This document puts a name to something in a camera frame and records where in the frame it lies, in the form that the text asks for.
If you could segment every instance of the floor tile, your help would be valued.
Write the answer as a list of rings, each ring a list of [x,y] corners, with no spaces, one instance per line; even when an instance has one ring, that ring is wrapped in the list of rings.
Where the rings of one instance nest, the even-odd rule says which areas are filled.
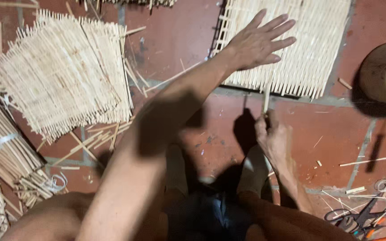
[[[295,102],[279,102],[276,111],[293,128],[292,157],[299,180],[310,188],[346,187],[353,167],[343,172],[335,169],[358,156],[369,118],[353,108]]]
[[[376,47],[386,43],[386,1],[357,0],[352,23],[346,33],[346,46],[341,55],[339,77],[352,84],[364,58]],[[349,90],[335,83],[331,93],[348,96]]]
[[[362,159],[374,160],[386,157],[386,119],[378,120],[373,132],[367,135],[371,137],[371,143]],[[386,178],[386,160],[360,164],[352,187],[365,186],[366,189],[374,190],[375,182],[382,178]]]
[[[172,8],[131,4],[126,7],[128,30],[147,29],[126,39],[129,61],[146,79],[166,80],[204,61],[212,46],[220,12],[217,0],[178,1]]]

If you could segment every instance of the bamboo scrap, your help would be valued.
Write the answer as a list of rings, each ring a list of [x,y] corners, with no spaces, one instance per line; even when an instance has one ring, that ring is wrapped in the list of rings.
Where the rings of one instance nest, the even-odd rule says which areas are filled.
[[[144,30],[146,28],[147,28],[147,26],[142,26],[142,27],[139,27],[139,28],[136,28],[136,29],[132,29],[132,30],[126,31],[125,36],[133,34],[133,33],[136,33],[136,32],[139,32],[139,31],[142,31],[142,30]]]
[[[339,81],[339,83],[340,83],[341,85],[345,86],[348,90],[352,90],[352,86],[349,85],[348,83],[346,83],[345,80],[339,78],[338,81]]]
[[[351,190],[346,190],[345,193],[346,194],[351,194],[351,193],[355,193],[355,192],[362,191],[362,190],[365,190],[365,187],[358,187],[358,188],[354,188],[354,189],[351,189]]]
[[[246,27],[260,9],[267,8],[262,25],[288,13],[296,25],[274,41],[289,36],[298,37],[289,47],[275,51],[282,56],[279,63],[237,71],[223,85],[235,85],[263,91],[271,84],[271,91],[312,99],[324,94],[342,40],[351,0],[228,0],[218,26],[219,36],[211,56],[228,45]]]

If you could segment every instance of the finger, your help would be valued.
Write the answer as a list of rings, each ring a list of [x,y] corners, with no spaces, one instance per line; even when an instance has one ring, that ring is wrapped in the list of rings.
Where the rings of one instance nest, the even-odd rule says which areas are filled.
[[[263,64],[278,63],[279,61],[281,61],[281,57],[276,54],[269,54]]]
[[[258,28],[262,23],[263,18],[266,15],[266,9],[260,10],[254,17],[254,19],[245,28]]]
[[[266,112],[266,115],[268,116],[269,120],[269,128],[277,128],[279,125],[279,119],[276,115],[276,112],[274,110],[268,110],[268,112]]]
[[[254,125],[256,129],[256,133],[266,133],[266,121],[264,115],[260,115],[260,117],[256,120]]]
[[[278,27],[280,24],[285,22],[287,19],[288,19],[288,14],[279,15],[278,17],[272,19],[269,23],[263,25],[263,27],[261,27],[260,29],[265,31],[265,32],[268,32],[268,31]]]
[[[288,47],[288,46],[292,45],[294,42],[296,42],[295,37],[288,37],[288,38],[283,39],[283,40],[272,42],[272,44],[271,44],[272,52],[275,52],[276,50],[280,50],[282,48]]]
[[[269,31],[270,39],[271,40],[276,39],[277,37],[281,36],[283,33],[290,30],[295,24],[296,24],[296,21],[294,19],[291,19],[285,22],[283,25]]]

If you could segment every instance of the woven bamboo panel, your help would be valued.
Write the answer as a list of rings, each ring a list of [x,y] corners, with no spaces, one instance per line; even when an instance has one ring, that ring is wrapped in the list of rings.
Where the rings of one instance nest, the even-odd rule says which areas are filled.
[[[237,85],[271,91],[281,95],[311,96],[324,93],[346,25],[351,0],[228,0],[221,19],[221,29],[213,55],[222,50],[260,11],[267,8],[262,25],[288,13],[296,25],[281,37],[297,42],[275,52],[282,61],[232,74],[224,85]]]
[[[19,29],[0,55],[0,85],[49,142],[78,126],[128,121],[125,33],[114,23],[40,9],[34,27]]]

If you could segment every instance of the tile grout line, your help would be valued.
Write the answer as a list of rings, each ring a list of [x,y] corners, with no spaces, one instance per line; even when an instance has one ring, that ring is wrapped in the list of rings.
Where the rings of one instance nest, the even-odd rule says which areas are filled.
[[[369,128],[367,129],[367,132],[364,136],[364,140],[363,140],[363,144],[361,146],[361,149],[360,149],[360,152],[359,152],[359,156],[364,156],[365,152],[366,152],[366,148],[367,146],[369,145],[370,143],[370,135],[369,133],[372,132],[375,127],[376,127],[376,122],[377,122],[377,119],[376,118],[373,118],[370,122],[370,125],[369,125]],[[362,161],[362,157],[357,157],[357,160],[356,162],[360,162]],[[352,187],[352,184],[354,182],[354,179],[355,177],[357,176],[357,172],[358,172],[358,168],[359,168],[359,164],[356,164],[354,165],[354,169],[352,170],[352,173],[351,173],[351,177],[350,177],[350,180],[348,182],[348,185],[346,186],[346,189],[349,190],[351,189]]]

